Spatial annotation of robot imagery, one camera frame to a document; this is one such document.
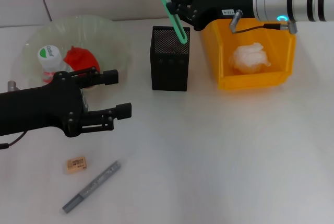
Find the orange eraser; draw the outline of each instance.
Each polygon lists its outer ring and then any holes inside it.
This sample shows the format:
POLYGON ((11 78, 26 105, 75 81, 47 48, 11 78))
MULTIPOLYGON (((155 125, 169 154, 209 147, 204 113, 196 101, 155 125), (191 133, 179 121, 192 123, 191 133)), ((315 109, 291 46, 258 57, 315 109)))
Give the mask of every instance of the orange eraser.
POLYGON ((86 168, 85 157, 78 157, 67 161, 67 173, 76 173, 86 168))

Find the blue indicator light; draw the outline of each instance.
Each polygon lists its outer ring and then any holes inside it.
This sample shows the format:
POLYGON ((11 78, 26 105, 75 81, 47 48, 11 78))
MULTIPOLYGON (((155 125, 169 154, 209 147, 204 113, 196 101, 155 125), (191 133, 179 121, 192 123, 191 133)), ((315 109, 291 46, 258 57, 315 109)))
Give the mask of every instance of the blue indicator light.
POLYGON ((282 15, 282 16, 278 16, 278 17, 277 17, 277 20, 278 20, 278 21, 288 21, 289 19, 288 19, 287 16, 282 15))

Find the white tissue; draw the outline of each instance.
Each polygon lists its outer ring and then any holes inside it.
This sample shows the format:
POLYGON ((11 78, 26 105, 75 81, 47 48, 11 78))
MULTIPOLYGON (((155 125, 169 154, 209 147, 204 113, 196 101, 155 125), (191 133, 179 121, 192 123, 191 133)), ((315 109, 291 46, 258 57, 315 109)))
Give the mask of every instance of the white tissue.
POLYGON ((253 74, 259 72, 264 65, 271 64, 266 52, 263 51, 263 46, 260 43, 254 43, 239 46, 230 59, 230 65, 241 73, 253 74))

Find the black mesh pencil holder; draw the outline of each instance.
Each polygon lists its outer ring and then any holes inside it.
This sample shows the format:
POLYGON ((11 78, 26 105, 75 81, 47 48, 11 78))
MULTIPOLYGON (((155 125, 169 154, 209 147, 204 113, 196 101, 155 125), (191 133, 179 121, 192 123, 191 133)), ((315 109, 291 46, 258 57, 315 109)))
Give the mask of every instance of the black mesh pencil holder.
POLYGON ((188 42, 180 43, 173 27, 153 27, 151 42, 152 89, 187 91, 190 28, 184 28, 188 42))

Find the plastic bottle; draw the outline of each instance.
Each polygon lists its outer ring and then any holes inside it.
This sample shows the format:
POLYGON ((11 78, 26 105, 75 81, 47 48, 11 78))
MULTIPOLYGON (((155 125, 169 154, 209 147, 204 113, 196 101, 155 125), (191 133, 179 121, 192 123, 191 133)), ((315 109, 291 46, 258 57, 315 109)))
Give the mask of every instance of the plastic bottle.
POLYGON ((44 84, 50 83, 56 72, 71 71, 63 61, 59 49, 54 45, 46 45, 39 49, 37 58, 43 67, 42 81, 44 84))

